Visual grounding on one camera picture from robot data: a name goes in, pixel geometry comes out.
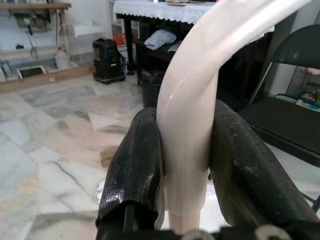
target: beige plastic tube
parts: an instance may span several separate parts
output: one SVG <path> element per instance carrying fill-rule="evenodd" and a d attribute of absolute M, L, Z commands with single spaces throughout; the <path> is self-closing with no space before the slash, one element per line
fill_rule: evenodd
<path fill-rule="evenodd" d="M 157 106 L 170 227 L 199 227 L 219 68 L 310 0 L 221 0 L 191 29 L 166 73 Z"/>

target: folded towel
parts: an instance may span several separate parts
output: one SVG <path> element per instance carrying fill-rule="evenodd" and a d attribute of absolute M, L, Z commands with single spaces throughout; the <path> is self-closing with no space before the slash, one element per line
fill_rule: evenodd
<path fill-rule="evenodd" d="M 145 40 L 144 45 L 151 50 L 157 50 L 164 44 L 172 44 L 177 39 L 177 36 L 166 30 L 155 31 L 151 37 Z"/>

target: white tablecloth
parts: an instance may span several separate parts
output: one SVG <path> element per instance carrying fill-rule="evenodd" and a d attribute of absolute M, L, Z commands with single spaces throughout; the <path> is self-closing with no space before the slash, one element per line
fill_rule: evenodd
<path fill-rule="evenodd" d="M 165 2 L 153 3 L 148 0 L 117 0 L 113 7 L 113 17 L 116 21 L 116 14 L 125 14 L 196 24 L 213 4 L 212 2 L 201 5 L 172 6 Z"/>

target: black vacuum cleaner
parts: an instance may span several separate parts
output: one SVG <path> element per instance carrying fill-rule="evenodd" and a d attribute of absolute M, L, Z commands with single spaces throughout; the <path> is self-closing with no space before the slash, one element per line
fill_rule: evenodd
<path fill-rule="evenodd" d="M 118 51 L 116 42 L 100 38 L 92 43 L 92 47 L 94 79 L 103 84 L 124 81 L 126 60 Z"/>

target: black folding chair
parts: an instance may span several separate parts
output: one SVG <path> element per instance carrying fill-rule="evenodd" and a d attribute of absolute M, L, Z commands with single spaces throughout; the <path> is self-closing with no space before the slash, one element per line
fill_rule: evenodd
<path fill-rule="evenodd" d="M 320 25 L 310 25 L 290 34 L 276 49 L 249 105 L 239 115 L 267 143 L 320 167 L 320 113 L 274 97 L 254 103 L 273 64 L 320 69 Z M 320 208 L 320 197 L 313 209 Z"/>

